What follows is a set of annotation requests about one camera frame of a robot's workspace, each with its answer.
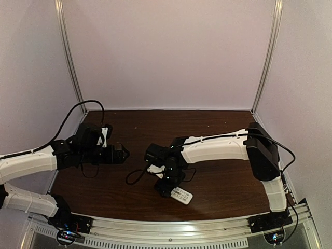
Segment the white remote control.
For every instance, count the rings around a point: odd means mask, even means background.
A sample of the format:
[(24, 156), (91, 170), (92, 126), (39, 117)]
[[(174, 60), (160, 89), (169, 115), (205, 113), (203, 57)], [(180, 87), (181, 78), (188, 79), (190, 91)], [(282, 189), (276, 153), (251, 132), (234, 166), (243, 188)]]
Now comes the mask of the white remote control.
[(176, 187), (171, 191), (171, 198), (175, 199), (176, 201), (184, 205), (188, 205), (193, 199), (193, 194), (185, 191), (180, 187)]

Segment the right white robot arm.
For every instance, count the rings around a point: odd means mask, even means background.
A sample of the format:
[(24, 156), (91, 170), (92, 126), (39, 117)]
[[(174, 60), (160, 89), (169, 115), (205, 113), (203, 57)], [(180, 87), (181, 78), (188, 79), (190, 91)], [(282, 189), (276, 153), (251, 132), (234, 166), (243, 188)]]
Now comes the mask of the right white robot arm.
[(155, 190), (188, 205), (193, 195), (180, 188), (189, 165), (215, 160), (249, 161), (253, 176), (263, 184), (271, 213), (286, 211), (287, 200), (278, 145), (258, 123), (235, 132), (211, 136), (182, 136), (168, 147), (150, 144), (144, 160), (147, 173), (157, 176)]

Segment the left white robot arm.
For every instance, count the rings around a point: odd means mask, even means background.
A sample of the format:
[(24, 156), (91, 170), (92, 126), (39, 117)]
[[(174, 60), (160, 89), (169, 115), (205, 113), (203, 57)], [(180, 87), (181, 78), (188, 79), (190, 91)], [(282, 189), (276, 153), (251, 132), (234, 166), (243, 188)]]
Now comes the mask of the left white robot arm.
[(83, 164), (123, 164), (130, 153), (122, 144), (107, 140), (113, 127), (91, 123), (79, 125), (65, 140), (53, 140), (41, 148), (1, 156), (1, 208), (36, 213), (50, 218), (71, 215), (67, 202), (58, 195), (42, 195), (17, 188), (10, 180), (46, 171), (61, 171)]

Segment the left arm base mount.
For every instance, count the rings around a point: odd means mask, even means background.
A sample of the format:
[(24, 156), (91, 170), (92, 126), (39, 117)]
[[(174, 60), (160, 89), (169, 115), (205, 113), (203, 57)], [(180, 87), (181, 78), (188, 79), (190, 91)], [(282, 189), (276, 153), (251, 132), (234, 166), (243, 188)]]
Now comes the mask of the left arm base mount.
[(89, 233), (92, 221), (92, 217), (72, 214), (67, 211), (57, 212), (54, 217), (48, 217), (48, 224), (78, 233)]

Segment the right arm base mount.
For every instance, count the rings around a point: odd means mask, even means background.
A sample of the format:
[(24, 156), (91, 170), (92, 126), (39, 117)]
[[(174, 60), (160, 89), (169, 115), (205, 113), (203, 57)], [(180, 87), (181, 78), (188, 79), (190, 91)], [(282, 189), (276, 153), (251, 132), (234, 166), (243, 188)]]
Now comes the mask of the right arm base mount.
[(269, 212), (248, 218), (251, 233), (282, 228), (293, 222), (288, 209), (281, 212)]

